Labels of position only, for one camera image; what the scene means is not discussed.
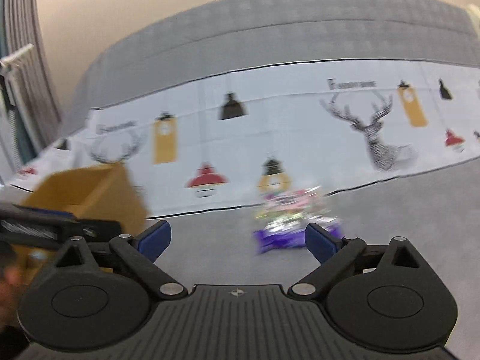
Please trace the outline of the person's left hand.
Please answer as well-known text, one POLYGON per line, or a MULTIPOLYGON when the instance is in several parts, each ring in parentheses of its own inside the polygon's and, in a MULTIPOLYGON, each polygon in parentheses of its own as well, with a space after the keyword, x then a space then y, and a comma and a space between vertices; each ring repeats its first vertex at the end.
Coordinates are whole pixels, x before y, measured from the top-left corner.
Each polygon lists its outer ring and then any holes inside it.
POLYGON ((24 262, 7 242, 1 242, 1 331, 13 325, 26 285, 24 262))

